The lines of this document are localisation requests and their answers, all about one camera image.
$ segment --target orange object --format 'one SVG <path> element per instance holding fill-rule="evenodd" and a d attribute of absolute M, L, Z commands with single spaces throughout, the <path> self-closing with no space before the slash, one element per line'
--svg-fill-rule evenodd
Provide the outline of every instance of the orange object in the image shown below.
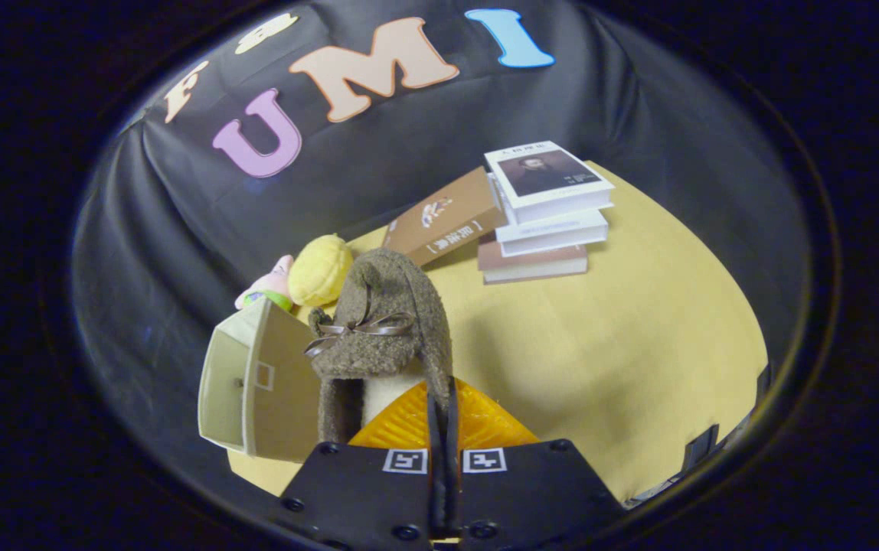
<path fill-rule="evenodd" d="M 488 395 L 455 377 L 454 380 L 459 412 L 457 451 L 538 442 L 531 430 Z M 419 383 L 381 410 L 349 444 L 369 448 L 419 449 L 428 448 L 429 441 L 426 383 Z"/>

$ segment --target bow ribbon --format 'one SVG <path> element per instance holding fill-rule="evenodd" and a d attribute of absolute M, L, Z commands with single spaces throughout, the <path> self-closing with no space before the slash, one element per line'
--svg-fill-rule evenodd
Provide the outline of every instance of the bow ribbon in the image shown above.
<path fill-rule="evenodd" d="M 334 343 L 342 335 L 351 334 L 352 332 L 384 336 L 407 334 L 409 329 L 412 328 L 413 321 L 415 321 L 415 316 L 407 313 L 407 311 L 398 311 L 395 314 L 389 314 L 375 321 L 364 321 L 361 324 L 355 324 L 354 321 L 348 322 L 347 325 L 318 324 L 317 328 L 320 328 L 321 332 L 330 335 L 311 341 L 307 348 L 303 350 L 303 355 L 307 356 L 307 358 L 313 358 L 334 346 Z"/>

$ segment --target stack of books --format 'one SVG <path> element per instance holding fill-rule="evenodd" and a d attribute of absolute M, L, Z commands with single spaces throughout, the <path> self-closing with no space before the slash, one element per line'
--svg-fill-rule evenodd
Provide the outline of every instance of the stack of books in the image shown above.
<path fill-rule="evenodd" d="M 551 141 L 485 153 L 488 179 L 507 223 L 478 248 L 485 283 L 587 270 L 583 245 L 605 241 L 600 210 L 613 184 Z"/>
<path fill-rule="evenodd" d="M 388 224 L 382 247 L 424 266 L 474 241 L 485 283 L 587 270 L 588 243 L 605 241 L 600 213 L 613 184 L 551 141 L 485 153 L 477 167 Z"/>

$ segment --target foam letter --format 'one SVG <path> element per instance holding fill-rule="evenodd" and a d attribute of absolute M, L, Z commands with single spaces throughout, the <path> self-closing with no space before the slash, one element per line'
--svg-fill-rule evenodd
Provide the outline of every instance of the foam letter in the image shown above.
<path fill-rule="evenodd" d="M 265 41 L 265 39 L 278 34 L 278 32 L 283 31 L 283 29 L 295 24 L 296 20 L 299 20 L 299 17 L 296 17 L 296 15 L 282 14 L 278 18 L 271 18 L 271 20 L 264 22 L 264 24 L 254 28 L 249 34 L 243 36 L 239 40 L 239 47 L 236 48 L 236 55 L 250 51 L 262 41 Z"/>
<path fill-rule="evenodd" d="M 498 62 L 506 67 L 545 67 L 555 63 L 555 58 L 542 52 L 524 30 L 521 15 L 511 10 L 471 10 L 468 20 L 480 21 L 502 47 L 503 55 Z"/>
<path fill-rule="evenodd" d="M 328 120 L 346 121 L 372 104 L 368 96 L 355 94 L 346 80 L 390 97 L 395 92 L 395 64 L 402 67 L 406 88 L 425 88 L 460 74 L 430 44 L 423 24 L 422 18 L 387 22 L 375 29 L 370 55 L 324 46 L 296 60 L 289 72 L 309 74 L 331 104 Z"/>
<path fill-rule="evenodd" d="M 271 177 L 283 168 L 289 167 L 300 153 L 303 141 L 300 131 L 276 103 L 278 93 L 276 88 L 270 88 L 246 106 L 247 115 L 258 115 L 278 137 L 279 146 L 275 151 L 268 155 L 259 153 L 257 148 L 246 140 L 246 136 L 239 132 L 239 119 L 222 126 L 222 130 L 219 130 L 211 143 L 216 149 L 224 151 L 234 164 L 251 177 Z"/>
<path fill-rule="evenodd" d="M 164 96 L 164 99 L 167 100 L 167 118 L 164 119 L 164 123 L 171 122 L 174 119 L 174 115 L 177 115 L 179 111 L 181 111 L 181 107 L 184 107 L 188 100 L 191 99 L 191 94 L 188 94 L 188 91 L 191 88 L 194 88 L 195 84 L 198 84 L 198 71 L 208 67 L 208 61 L 204 60 L 198 64 L 197 67 L 191 70 L 190 73 L 187 74 L 184 78 L 181 78 L 180 83 L 174 85 L 173 88 L 167 95 Z"/>

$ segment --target brown fuzzy hat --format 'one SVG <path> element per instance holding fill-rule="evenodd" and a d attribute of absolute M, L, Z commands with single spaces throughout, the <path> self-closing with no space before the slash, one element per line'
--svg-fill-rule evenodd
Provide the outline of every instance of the brown fuzzy hat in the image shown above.
<path fill-rule="evenodd" d="M 346 276 L 334 318 L 316 308 L 310 328 L 326 337 L 320 325 L 355 328 L 402 313 L 412 314 L 404 334 L 346 331 L 313 356 L 311 366 L 321 377 L 318 432 L 324 442 L 348 442 L 361 429 L 363 380 L 398 374 L 413 357 L 421 360 L 436 403 L 444 412 L 449 408 L 453 349 L 446 311 L 426 273 L 405 255 L 374 249 L 359 256 Z"/>

